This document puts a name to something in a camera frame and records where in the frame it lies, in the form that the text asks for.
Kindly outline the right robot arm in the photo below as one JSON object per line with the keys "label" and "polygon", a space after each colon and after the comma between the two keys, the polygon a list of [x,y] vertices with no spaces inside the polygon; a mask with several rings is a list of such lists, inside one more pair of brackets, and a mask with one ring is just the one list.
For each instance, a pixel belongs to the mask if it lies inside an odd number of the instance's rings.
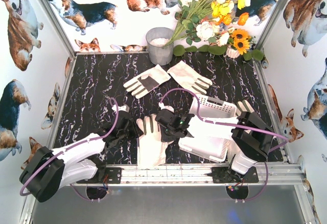
{"label": "right robot arm", "polygon": [[179,117],[162,109],[155,120],[162,140],[178,140],[181,150],[214,162],[230,156],[230,169],[241,175],[267,160],[273,139],[271,129],[254,112],[229,118],[192,113]]}

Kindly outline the white glove grey palm patch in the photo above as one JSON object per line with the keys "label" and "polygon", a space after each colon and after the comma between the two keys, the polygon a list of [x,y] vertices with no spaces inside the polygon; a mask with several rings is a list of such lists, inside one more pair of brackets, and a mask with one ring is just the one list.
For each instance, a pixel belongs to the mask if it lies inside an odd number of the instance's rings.
{"label": "white glove grey palm patch", "polygon": [[171,76],[157,64],[127,81],[123,87],[136,99],[140,99],[170,78]]}

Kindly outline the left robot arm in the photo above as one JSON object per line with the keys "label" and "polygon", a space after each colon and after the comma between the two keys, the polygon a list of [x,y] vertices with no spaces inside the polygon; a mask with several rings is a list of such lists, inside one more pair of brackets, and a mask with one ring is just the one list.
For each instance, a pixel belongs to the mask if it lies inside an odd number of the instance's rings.
{"label": "left robot arm", "polygon": [[52,198],[62,187],[92,179],[99,167],[90,157],[123,139],[143,135],[132,116],[119,111],[112,123],[105,123],[85,138],[64,147],[39,148],[25,166],[19,181],[20,195],[33,195],[40,203]]}

